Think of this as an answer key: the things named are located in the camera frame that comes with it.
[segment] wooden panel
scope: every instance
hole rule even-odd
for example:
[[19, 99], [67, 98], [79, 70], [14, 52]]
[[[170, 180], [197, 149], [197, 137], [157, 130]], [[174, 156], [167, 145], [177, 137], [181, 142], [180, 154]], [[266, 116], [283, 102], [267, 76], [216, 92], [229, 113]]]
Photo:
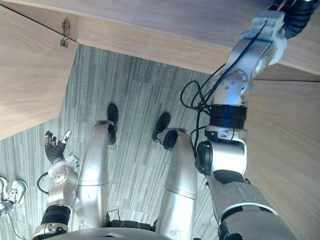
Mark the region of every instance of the wooden panel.
[[257, 80], [284, 80], [284, 81], [310, 81], [319, 82], [320, 75], [298, 70], [282, 64], [274, 64], [266, 67], [256, 76]]
[[64, 34], [62, 30], [62, 22], [65, 19], [70, 21], [71, 31], [69, 38], [76, 41], [77, 39], [77, 15], [49, 10], [40, 7], [27, 6], [22, 4], [15, 4], [0, 0], [0, 5], [3, 5], [19, 14], [24, 15], [60, 34]]
[[[71, 21], [70, 36], [77, 39], [77, 15], [3, 1], [0, 3], [57, 32], [62, 32], [60, 22], [67, 18]], [[79, 18], [80, 38], [77, 40], [82, 44], [204, 73], [212, 73], [218, 68], [228, 58], [230, 51], [214, 44], [101, 18]], [[320, 76], [276, 64], [267, 67], [257, 79], [320, 81]]]
[[257, 81], [246, 176], [300, 240], [320, 236], [320, 83]]
[[56, 118], [78, 44], [3, 6], [0, 139]]
[[215, 44], [106, 19], [79, 16], [77, 26], [80, 44], [207, 73], [230, 53]]
[[[234, 47], [240, 33], [250, 27], [257, 12], [270, 6], [269, 0], [233, 0], [228, 4], [224, 0], [8, 1], [110, 19], [229, 48]], [[303, 33], [288, 41], [287, 51], [280, 63], [319, 75], [319, 32], [320, 9]]]

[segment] gray carpet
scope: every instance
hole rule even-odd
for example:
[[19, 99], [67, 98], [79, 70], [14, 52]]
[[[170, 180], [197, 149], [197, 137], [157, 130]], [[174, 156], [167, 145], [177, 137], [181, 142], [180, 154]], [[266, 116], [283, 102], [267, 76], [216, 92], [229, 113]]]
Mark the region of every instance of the gray carpet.
[[[50, 167], [44, 153], [44, 133], [50, 130], [61, 138], [66, 130], [72, 130], [66, 153], [83, 159], [92, 126], [107, 118], [110, 102], [118, 106], [119, 123], [117, 142], [108, 154], [109, 210], [119, 208], [122, 220], [152, 224], [160, 209], [171, 158], [170, 152], [152, 142], [152, 129], [160, 114], [169, 111], [171, 127], [193, 130], [196, 112], [183, 107], [179, 97], [186, 82], [203, 82], [206, 76], [80, 45], [59, 117], [0, 143], [0, 176], [10, 183], [19, 178], [28, 185], [25, 203], [11, 213], [18, 234], [30, 239], [46, 208], [47, 196], [36, 187], [38, 177]], [[208, 119], [200, 120], [201, 126], [207, 123]], [[218, 239], [217, 224], [204, 183], [204, 176], [198, 174], [193, 236], [214, 240]], [[41, 185], [48, 186], [48, 179]], [[118, 218], [116, 214], [111, 212], [111, 218]], [[16, 239], [7, 216], [0, 220], [0, 239]]]

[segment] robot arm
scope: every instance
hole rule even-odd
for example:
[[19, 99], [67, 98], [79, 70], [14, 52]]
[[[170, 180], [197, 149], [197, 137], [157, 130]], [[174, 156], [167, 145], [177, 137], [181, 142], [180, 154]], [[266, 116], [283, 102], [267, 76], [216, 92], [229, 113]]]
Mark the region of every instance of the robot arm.
[[197, 147], [195, 166], [207, 179], [221, 240], [296, 240], [261, 191], [243, 178], [246, 97], [254, 77], [284, 53], [284, 18], [283, 12], [274, 10], [254, 18], [251, 30], [241, 35], [205, 99], [212, 101], [210, 123], [205, 129], [207, 141]]
[[48, 131], [44, 137], [45, 153], [52, 164], [48, 170], [51, 190], [41, 224], [36, 228], [32, 240], [47, 239], [67, 233], [71, 209], [76, 199], [78, 180], [76, 168], [80, 166], [80, 161], [74, 155], [65, 159], [63, 154], [71, 131], [67, 131], [57, 145], [56, 138], [52, 138], [52, 135]]

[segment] white sneaker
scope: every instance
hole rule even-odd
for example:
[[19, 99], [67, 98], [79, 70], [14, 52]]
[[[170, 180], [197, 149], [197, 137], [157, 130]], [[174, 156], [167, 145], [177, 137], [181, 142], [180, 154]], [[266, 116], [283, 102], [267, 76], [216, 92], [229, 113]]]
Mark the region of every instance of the white sneaker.
[[8, 186], [7, 180], [4, 177], [0, 176], [0, 201], [1, 202], [8, 197], [7, 186]]
[[11, 190], [8, 193], [6, 200], [13, 203], [13, 207], [17, 207], [24, 203], [25, 193], [28, 190], [27, 184], [22, 180], [15, 180], [12, 183]]

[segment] metal hinge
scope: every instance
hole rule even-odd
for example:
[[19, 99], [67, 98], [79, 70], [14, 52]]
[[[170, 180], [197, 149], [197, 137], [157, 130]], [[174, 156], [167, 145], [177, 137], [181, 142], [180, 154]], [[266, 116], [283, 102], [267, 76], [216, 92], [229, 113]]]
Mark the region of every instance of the metal hinge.
[[67, 48], [68, 47], [69, 33], [71, 31], [70, 21], [68, 19], [65, 19], [62, 22], [61, 28], [62, 28], [62, 31], [63, 31], [64, 38], [62, 38], [60, 40], [60, 46]]

